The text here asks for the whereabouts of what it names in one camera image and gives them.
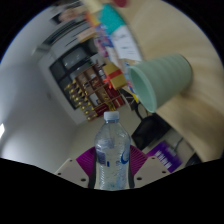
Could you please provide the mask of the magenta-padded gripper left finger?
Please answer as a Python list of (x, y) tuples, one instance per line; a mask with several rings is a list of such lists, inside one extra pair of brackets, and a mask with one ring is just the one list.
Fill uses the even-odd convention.
[(96, 152), (92, 147), (76, 159), (67, 159), (55, 174), (78, 186), (93, 189), (96, 183)]

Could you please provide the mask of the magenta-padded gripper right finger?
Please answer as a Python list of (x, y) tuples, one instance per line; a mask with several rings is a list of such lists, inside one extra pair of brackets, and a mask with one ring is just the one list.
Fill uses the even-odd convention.
[(138, 148), (130, 146), (128, 183), (131, 189), (141, 188), (169, 174), (158, 158), (148, 157)]

